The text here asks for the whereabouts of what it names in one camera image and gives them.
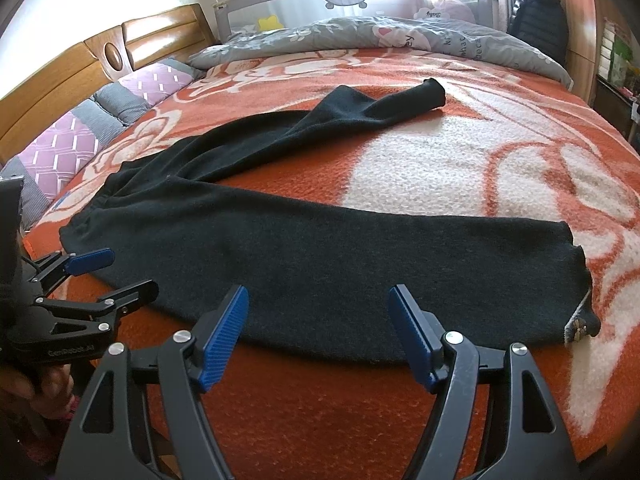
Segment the human hand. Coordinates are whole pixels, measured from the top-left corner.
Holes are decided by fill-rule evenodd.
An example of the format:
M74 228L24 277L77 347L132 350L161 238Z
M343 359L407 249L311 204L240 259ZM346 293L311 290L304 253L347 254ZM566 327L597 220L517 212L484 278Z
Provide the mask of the human hand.
M45 418L62 418L71 409L74 380L70 365L51 366L38 371L40 391L15 368L0 365L0 409L21 413L24 403Z

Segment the oval headboard decoration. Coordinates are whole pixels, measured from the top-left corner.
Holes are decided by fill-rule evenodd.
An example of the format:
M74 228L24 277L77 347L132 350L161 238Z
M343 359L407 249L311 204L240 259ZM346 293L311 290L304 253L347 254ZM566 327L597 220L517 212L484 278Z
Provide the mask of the oval headboard decoration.
M122 70L122 56L118 51L118 48L113 43L107 43L104 45L104 57L114 70L118 72Z

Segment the orange blanket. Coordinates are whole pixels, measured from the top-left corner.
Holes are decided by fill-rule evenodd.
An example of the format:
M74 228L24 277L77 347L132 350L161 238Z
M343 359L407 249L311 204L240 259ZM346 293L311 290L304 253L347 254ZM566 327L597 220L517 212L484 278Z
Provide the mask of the orange blanket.
M26 246L32 256L59 249L59 227L124 160L248 114L310 109L339 84L380 97L428 77L447 91L442 111L297 154L226 184L379 212L566 221L593 274L602 331L534 355L583 459L622 432L640 400L640 158L584 102L542 76L409 49L217 66L98 154ZM104 290L83 276L57 296L90 300ZM125 318L120 339L133 348L158 344L180 326L143 309ZM158 392L151 397L154 423L162 427ZM242 344L222 383L204 398L241 480L400 478L432 402L404 367L318 362ZM461 474L469 473L478 452L485 403L481 389Z

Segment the bed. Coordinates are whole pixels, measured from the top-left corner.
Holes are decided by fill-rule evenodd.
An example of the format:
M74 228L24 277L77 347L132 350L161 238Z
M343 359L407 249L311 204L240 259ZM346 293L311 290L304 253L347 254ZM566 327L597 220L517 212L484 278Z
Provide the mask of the bed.
M232 32L227 11L267 1L220 5L218 27L225 39ZM380 28L377 23L371 27ZM212 66L87 161L26 234L24 247L33 257L60 249L59 228L123 161L243 117L247 102L252 114L307 110L339 84L379 97L435 77L447 91L442 111L287 157L224 184L378 212L566 221L593 275L593 309L602 330L595 338L575 335L565 346L536 348L534 355L578 460L599 457L633 426L640 404L634 357L640 348L640 157L570 94L570 78L562 73L523 72L409 46L401 28L407 26L398 25L402 44L380 37L376 48L299 47L286 54L276 49L268 57L254 48L252 56L233 58L225 57L232 56L233 44L217 44L193 5L124 23L73 46L0 101L1 162L105 83L170 55L191 57L201 68L197 60L206 59ZM274 34L302 43L299 31L268 36ZM257 41L245 40L241 45ZM536 63L539 72L551 65L545 57ZM106 290L82 276L57 295L89 300ZM185 327L147 307L124 319L120 339L132 348L151 346ZM150 400L153 424L166 431L157 390ZM463 476L473 470L486 400L481 388ZM404 366L316 360L244 342L225 379L204 397L239 479L400 478L432 403Z

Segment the silver bolt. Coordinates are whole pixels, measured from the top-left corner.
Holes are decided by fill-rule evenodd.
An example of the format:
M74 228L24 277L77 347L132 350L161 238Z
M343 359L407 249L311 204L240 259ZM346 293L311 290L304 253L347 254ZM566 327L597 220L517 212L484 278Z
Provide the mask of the silver bolt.
M124 345L122 343L114 343L109 347L109 353L111 355L120 355L124 352Z
M186 343L189 339L191 339L191 332L188 330L178 330L174 334L174 341L177 343Z
M511 351L516 355L524 355L527 353L527 347L522 343L514 343L511 345Z
M464 341L465 337L460 332L447 332L444 335L444 339L452 345L459 345Z

